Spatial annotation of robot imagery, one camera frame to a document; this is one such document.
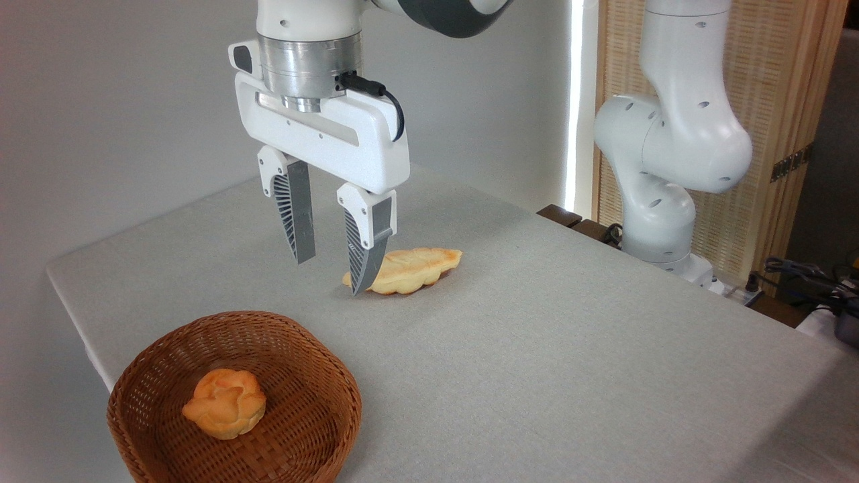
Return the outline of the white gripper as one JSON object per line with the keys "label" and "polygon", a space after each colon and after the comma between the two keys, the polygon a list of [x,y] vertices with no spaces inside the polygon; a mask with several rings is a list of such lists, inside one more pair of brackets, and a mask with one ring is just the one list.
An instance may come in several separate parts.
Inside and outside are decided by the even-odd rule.
{"label": "white gripper", "polygon": [[346,91],[321,100],[319,113],[298,112],[264,85],[257,41],[230,45],[228,58],[238,70],[234,86],[242,125],[266,144],[257,155],[263,193],[276,203],[295,260],[301,264],[315,256],[309,163],[347,181],[337,196],[346,214],[350,287],[352,294],[367,290],[398,231],[396,192],[389,190],[410,176],[406,135],[393,139],[399,126],[395,106]]}

